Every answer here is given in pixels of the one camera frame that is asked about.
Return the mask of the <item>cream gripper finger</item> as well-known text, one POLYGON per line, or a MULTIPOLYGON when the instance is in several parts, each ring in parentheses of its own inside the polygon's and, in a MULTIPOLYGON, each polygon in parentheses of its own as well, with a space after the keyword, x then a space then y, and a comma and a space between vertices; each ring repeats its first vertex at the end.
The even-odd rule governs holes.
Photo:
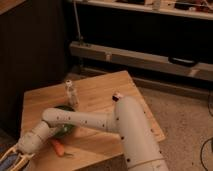
POLYGON ((0 159, 0 167, 12 167, 18 161, 19 153, 15 147, 9 148, 0 159))
POLYGON ((10 171, 20 171, 29 163, 32 157, 33 154, 16 154, 15 161, 10 167, 10 171))

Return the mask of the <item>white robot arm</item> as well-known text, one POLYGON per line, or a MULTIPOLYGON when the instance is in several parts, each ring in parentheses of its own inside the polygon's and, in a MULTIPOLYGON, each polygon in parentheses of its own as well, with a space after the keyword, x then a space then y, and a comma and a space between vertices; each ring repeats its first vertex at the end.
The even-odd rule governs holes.
POLYGON ((46 109, 41 121, 0 158, 0 171, 21 171, 43 144, 66 125, 117 133, 128 171, 169 171, 142 105, 131 96, 119 98, 111 114, 46 109))

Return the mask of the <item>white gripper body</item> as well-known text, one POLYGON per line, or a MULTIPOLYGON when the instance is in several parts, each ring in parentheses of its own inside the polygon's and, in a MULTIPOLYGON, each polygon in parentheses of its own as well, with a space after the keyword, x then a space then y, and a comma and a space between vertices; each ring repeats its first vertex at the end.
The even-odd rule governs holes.
POLYGON ((38 135, 27 132, 18 140, 17 149, 23 154, 34 154, 41 148, 42 144, 43 141, 38 135))

